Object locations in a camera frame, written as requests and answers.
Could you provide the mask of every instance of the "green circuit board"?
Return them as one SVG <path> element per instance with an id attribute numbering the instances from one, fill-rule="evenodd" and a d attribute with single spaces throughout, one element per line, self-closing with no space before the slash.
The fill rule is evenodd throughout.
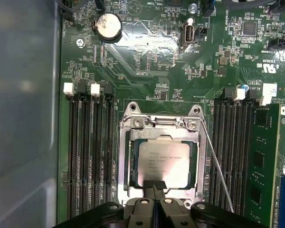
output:
<path id="1" fill-rule="evenodd" d="M 143 113 L 152 114 L 188 114 L 192 105 L 199 104 L 211 130 L 214 98 L 219 97 L 224 88 L 248 85 L 261 98 L 264 83 L 276 84 L 271 103 L 279 104 L 280 110 L 271 115 L 279 134 L 254 128 L 260 135 L 271 135 L 271 140 L 278 141 L 277 149 L 272 152 L 276 161 L 271 166 L 275 175 L 271 179 L 274 187 L 268 192 L 272 203 L 269 209 L 261 209 L 263 216 L 256 216 L 253 212 L 256 206 L 251 202 L 247 207 L 250 211 L 245 216 L 278 227 L 280 177 L 285 171 L 285 50 L 267 50 L 266 46 L 269 40 L 285 34 L 285 12 L 266 13 L 263 6 L 229 11 L 222 2 L 216 1 L 211 16 L 203 17 L 200 12 L 190 14 L 188 11 L 193 1 L 181 2 L 181 7 L 167 7 L 166 0 L 106 0 L 106 12 L 117 14 L 123 23 L 123 36 L 113 44 L 101 42 L 92 30 L 93 20 L 98 17 L 92 1 L 74 13 L 73 22 L 63 20 L 58 223 L 68 218 L 70 200 L 67 175 L 71 113 L 63 86 L 65 82 L 73 82 L 76 90 L 79 80 L 86 79 L 87 87 L 90 82 L 103 82 L 112 85 L 113 92 L 110 104 L 104 102 L 102 105 L 101 114 L 111 113 L 111 172 L 115 177 L 111 182 L 110 196 L 99 202 L 117 201 L 118 123 L 129 102 L 136 101 Z M 182 47 L 181 28 L 188 18 L 194 19 L 195 28 L 207 28 L 207 34 L 188 47 Z M 244 31 L 248 26 L 254 27 L 255 33 Z M 76 45 L 79 38 L 85 41 L 83 48 Z M 99 127 L 106 124 L 103 118 Z M 254 150 L 258 150 L 262 143 L 253 141 Z"/>

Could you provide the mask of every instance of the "wire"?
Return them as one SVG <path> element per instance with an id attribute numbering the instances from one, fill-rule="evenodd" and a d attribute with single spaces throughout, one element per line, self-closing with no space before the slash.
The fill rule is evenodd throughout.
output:
<path id="1" fill-rule="evenodd" d="M 214 148 L 213 148 L 213 146 L 212 146 L 212 142 L 211 142 L 211 140 L 210 140 L 210 137 L 209 137 L 209 134 L 208 134 L 208 131 L 207 131 L 206 124 L 205 124 L 204 120 L 202 120 L 202 119 L 200 120 L 200 122 L 201 122 L 201 125 L 202 125 L 203 128 L 204 128 L 205 133 L 206 133 L 206 137 L 207 137 L 208 143 L 209 143 L 210 148 L 211 148 L 211 154 L 212 154 L 212 157 L 213 157 L 215 166 L 217 167 L 219 177 L 220 177 L 220 179 L 221 179 L 221 181 L 222 181 L 223 188 L 224 188 L 224 190 L 225 190 L 225 194 L 226 194 L 226 197 L 227 197 L 227 200 L 228 200 L 228 203 L 229 203 L 230 210 L 231 210 L 232 213 L 234 213 L 233 206 L 232 206 L 232 201 L 231 201 L 231 197 L 230 197 L 230 194 L 229 194 L 229 191 L 228 191 L 226 182 L 225 182 L 225 180 L 224 180 L 224 176 L 223 176 L 222 170 L 220 169 L 218 158 L 217 158 L 216 155 L 215 155 L 215 151 L 214 151 Z"/>
<path id="2" fill-rule="evenodd" d="M 55 2 L 58 4 L 58 6 L 60 8 L 62 8 L 63 10 L 65 10 L 66 12 L 69 13 L 74 13 L 78 10 L 80 10 L 89 0 L 81 0 L 77 5 L 75 5 L 73 8 L 70 8 L 68 6 L 66 6 L 62 0 L 55 0 Z"/>
<path id="3" fill-rule="evenodd" d="M 222 0 L 229 10 L 247 10 L 258 6 L 263 6 L 275 0 L 254 0 L 245 2 L 233 2 L 232 0 Z"/>

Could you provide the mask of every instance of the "gray panel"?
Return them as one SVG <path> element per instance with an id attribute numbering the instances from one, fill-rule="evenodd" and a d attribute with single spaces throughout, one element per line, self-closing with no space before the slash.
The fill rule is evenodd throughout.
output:
<path id="1" fill-rule="evenodd" d="M 56 222 L 58 14 L 0 0 L 0 228 Z"/>

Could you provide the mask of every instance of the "cpu socket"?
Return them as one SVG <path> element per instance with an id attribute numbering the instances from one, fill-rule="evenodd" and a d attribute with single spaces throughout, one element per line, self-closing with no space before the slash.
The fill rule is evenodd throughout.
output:
<path id="1" fill-rule="evenodd" d="M 142 114 L 130 102 L 120 122 L 118 200 L 143 197 L 143 181 L 165 181 L 166 197 L 204 200 L 206 133 L 202 109 L 188 115 Z"/>

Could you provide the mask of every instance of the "ram slot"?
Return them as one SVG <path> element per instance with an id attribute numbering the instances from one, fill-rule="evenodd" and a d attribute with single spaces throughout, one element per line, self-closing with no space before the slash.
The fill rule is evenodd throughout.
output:
<path id="1" fill-rule="evenodd" d="M 101 123 L 102 123 L 102 100 L 94 102 L 94 120 L 93 120 L 93 142 L 92 142 L 92 160 L 93 160 L 93 208 L 99 205 L 99 194 L 100 194 L 100 173 L 101 173 Z"/>
<path id="2" fill-rule="evenodd" d="M 214 150 L 216 152 L 216 156 L 218 158 L 218 162 L 220 166 L 222 165 L 222 154 L 223 154 L 223 142 L 224 142 L 224 130 L 225 130 L 225 113 L 226 113 L 226 107 L 224 105 L 217 105 L 215 107 L 214 112 L 214 129 L 213 129 L 213 144 L 214 144 Z M 217 175 L 217 170 L 215 165 L 211 167 L 210 171 L 211 176 L 211 195 L 210 195 L 210 202 L 216 206 L 219 205 L 219 199 L 220 199 L 220 179 Z"/>
<path id="3" fill-rule="evenodd" d="M 227 106 L 227 114 L 225 116 L 225 135 L 224 135 L 224 147 L 223 147 L 223 159 L 222 159 L 222 172 L 227 188 L 230 191 L 231 187 L 231 169 L 232 169 L 232 157 L 234 148 L 234 131 L 235 131 L 235 113 L 234 106 Z M 224 209 L 228 209 L 228 202 L 224 189 L 220 188 L 220 206 Z"/>
<path id="4" fill-rule="evenodd" d="M 69 113 L 69 152 L 68 152 L 68 187 L 67 187 L 67 218 L 74 217 L 74 173 L 76 172 L 76 148 L 77 148 L 77 102 L 70 102 Z"/>
<path id="5" fill-rule="evenodd" d="M 109 96 L 106 99 L 107 107 L 107 134 L 106 134 L 106 154 L 105 154 L 105 200 L 112 201 L 112 182 L 113 182 L 113 128 L 114 128 L 114 98 Z"/>
<path id="6" fill-rule="evenodd" d="M 103 106 L 102 106 L 102 113 L 101 113 L 101 139 L 100 139 L 100 176 L 99 176 L 99 204 L 103 204 L 106 202 L 106 184 L 105 184 L 105 163 L 106 163 L 106 147 L 107 147 L 107 129 L 108 129 L 108 109 L 107 103 L 105 98 L 103 97 Z"/>
<path id="7" fill-rule="evenodd" d="M 89 123 L 89 149 L 88 149 L 88 157 L 87 157 L 87 183 L 86 183 L 86 210 L 90 210 L 94 207 L 94 192 L 95 192 L 95 176 L 94 176 L 94 139 L 95 139 L 95 131 L 97 131 L 95 127 L 95 113 L 97 112 L 97 101 L 91 99 L 90 103 L 90 123 Z"/>
<path id="8" fill-rule="evenodd" d="M 82 103 L 81 112 L 81 213 L 87 211 L 87 179 L 88 179 L 88 157 L 90 149 L 90 103 Z"/>
<path id="9" fill-rule="evenodd" d="M 232 169 L 232 183 L 231 183 L 231 191 L 230 197 L 234 204 L 235 213 L 240 212 L 240 201 L 239 194 L 240 194 L 240 186 L 242 183 L 242 167 L 240 165 L 242 154 L 244 153 L 244 145 L 243 140 L 245 138 L 245 125 L 246 125 L 246 118 L 245 118 L 245 107 L 237 106 L 237 113 L 236 119 L 238 121 L 235 122 L 235 152 L 233 157 L 233 169 Z"/>
<path id="10" fill-rule="evenodd" d="M 69 122 L 69 186 L 68 186 L 68 217 L 73 218 L 80 213 L 80 145 L 79 122 L 81 102 L 72 101 L 70 104 Z"/>
<path id="11" fill-rule="evenodd" d="M 78 102 L 78 114 L 77 114 L 77 128 L 76 128 L 76 137 L 77 137 L 77 144 L 75 148 L 75 172 L 73 176 L 73 180 L 75 180 L 74 184 L 74 217 L 81 213 L 81 148 L 82 148 L 82 141 L 81 141 L 81 113 L 82 113 L 82 101 Z"/>
<path id="12" fill-rule="evenodd" d="M 244 212 L 246 166 L 251 137 L 253 102 L 216 101 L 212 141 L 235 213 Z M 216 167 L 211 163 L 209 200 L 230 210 Z"/>
<path id="13" fill-rule="evenodd" d="M 244 152 L 242 154 L 241 158 L 241 170 L 243 172 L 242 174 L 242 183 L 241 183 L 241 190 L 239 194 L 239 200 L 241 202 L 240 206 L 240 215 L 244 215 L 244 209 L 245 209 L 245 198 L 246 198 L 246 184 L 247 184 L 247 175 L 248 175 L 248 155 L 250 151 L 250 142 L 251 142 L 251 135 L 252 135 L 252 124 L 253 122 L 251 119 L 253 118 L 253 103 L 249 103 L 246 105 L 246 126 L 245 126 L 245 140 L 244 140 Z"/>

